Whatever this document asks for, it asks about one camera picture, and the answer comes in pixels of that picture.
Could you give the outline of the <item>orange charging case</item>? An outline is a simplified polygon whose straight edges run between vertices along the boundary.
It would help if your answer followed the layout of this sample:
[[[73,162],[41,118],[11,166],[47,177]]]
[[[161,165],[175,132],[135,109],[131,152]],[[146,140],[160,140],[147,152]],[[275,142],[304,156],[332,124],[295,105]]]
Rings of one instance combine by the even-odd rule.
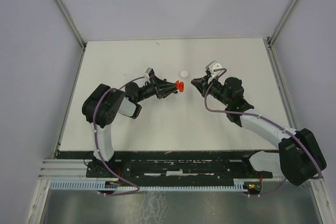
[[[175,82],[175,84],[176,84],[176,89],[177,89],[178,92],[183,92],[184,91],[184,82],[183,81],[177,80]]]

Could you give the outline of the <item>white charging case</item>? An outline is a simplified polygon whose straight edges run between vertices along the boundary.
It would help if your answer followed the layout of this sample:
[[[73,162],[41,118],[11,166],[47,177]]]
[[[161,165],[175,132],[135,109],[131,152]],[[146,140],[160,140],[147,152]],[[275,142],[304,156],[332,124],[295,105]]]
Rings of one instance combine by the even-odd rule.
[[[188,79],[190,74],[188,71],[186,70],[182,70],[180,73],[179,73],[179,76],[182,78],[182,79]]]

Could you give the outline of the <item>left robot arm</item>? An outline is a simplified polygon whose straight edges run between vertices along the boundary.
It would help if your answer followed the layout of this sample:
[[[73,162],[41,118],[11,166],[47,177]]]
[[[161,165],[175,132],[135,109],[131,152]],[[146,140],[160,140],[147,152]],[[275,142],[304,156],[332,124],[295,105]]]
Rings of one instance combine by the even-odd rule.
[[[132,80],[120,89],[101,83],[83,103],[82,114],[91,125],[95,141],[93,155],[101,161],[98,171],[105,177],[112,176],[116,171],[116,164],[111,161],[114,156],[111,124],[117,114],[136,119],[142,110],[141,101],[151,97],[164,99],[184,91],[182,81],[172,83],[154,74],[144,79],[145,84],[141,87]]]

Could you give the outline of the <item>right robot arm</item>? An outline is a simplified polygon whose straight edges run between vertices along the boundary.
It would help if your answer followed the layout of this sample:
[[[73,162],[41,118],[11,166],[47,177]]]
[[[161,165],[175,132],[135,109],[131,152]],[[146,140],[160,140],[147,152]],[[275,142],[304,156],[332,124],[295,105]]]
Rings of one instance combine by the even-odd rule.
[[[191,84],[204,99],[210,95],[225,105],[223,112],[231,122],[275,146],[281,172],[293,185],[322,177],[327,164],[314,134],[306,128],[286,128],[262,115],[245,100],[241,80],[229,77],[221,84],[217,79],[204,76],[193,79]]]

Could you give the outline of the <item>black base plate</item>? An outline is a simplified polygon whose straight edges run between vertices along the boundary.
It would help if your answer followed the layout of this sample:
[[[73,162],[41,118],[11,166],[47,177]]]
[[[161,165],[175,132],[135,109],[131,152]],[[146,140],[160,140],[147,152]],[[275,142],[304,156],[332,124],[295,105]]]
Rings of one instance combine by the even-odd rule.
[[[270,171],[256,171],[253,151],[117,151],[107,167],[94,158],[86,177],[117,175],[140,186],[232,186],[235,179],[272,178]]]

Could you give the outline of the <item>right aluminium frame post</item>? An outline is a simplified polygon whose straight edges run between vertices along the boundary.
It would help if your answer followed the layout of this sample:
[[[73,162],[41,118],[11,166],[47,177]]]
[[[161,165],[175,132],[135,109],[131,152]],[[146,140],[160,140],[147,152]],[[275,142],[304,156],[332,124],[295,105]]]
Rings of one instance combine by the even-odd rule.
[[[289,0],[288,4],[284,12],[282,13],[280,19],[278,20],[272,34],[270,37],[267,38],[267,44],[269,48],[271,48],[276,41],[278,40],[281,32],[283,31],[284,27],[286,26],[289,18],[294,13],[295,8],[298,6],[300,0]]]

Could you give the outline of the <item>aluminium frame post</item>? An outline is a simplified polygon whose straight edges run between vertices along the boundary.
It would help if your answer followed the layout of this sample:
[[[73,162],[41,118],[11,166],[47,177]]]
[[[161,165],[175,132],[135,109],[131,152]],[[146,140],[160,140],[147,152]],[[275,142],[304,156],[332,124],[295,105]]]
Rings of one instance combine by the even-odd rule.
[[[300,0],[289,0],[288,4],[284,12],[282,13],[280,19],[278,20],[272,34],[270,37],[267,38],[267,44],[269,48],[271,48],[276,41],[278,40],[281,32],[283,31],[284,27],[286,26],[289,18],[294,13],[295,8],[298,6]]]
[[[56,6],[59,9],[60,13],[62,14],[66,24],[68,25],[72,34],[74,35],[76,41],[78,42],[78,44],[80,45],[81,48],[85,48],[87,43],[85,42],[82,35],[80,34],[80,31],[79,31],[77,25],[75,24],[75,21],[72,18],[65,2],[63,0],[54,0],[54,1],[56,3]]]

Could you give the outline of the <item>aluminium front rail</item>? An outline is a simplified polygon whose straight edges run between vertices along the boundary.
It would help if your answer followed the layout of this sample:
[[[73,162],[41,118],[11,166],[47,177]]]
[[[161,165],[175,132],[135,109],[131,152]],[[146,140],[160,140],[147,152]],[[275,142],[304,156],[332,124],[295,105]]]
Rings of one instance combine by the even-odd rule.
[[[108,165],[125,178],[144,176],[215,176],[220,179],[259,179],[277,177],[273,172],[256,172],[243,162],[221,160],[116,160]],[[111,178],[113,175],[99,162],[75,159],[50,159],[43,162],[40,176]]]

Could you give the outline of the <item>left aluminium frame post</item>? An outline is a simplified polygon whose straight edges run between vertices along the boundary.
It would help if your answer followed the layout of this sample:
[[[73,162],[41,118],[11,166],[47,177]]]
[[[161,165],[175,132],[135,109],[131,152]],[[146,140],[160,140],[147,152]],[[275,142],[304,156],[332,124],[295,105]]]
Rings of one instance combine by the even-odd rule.
[[[76,41],[78,42],[78,44],[80,45],[81,48],[85,48],[87,43],[85,42],[82,35],[80,34],[80,31],[79,31],[77,25],[75,24],[75,21],[72,18],[65,2],[63,0],[54,0],[54,1],[56,3],[56,6],[59,9],[60,13],[62,14],[66,24],[68,25],[72,34],[74,35]]]

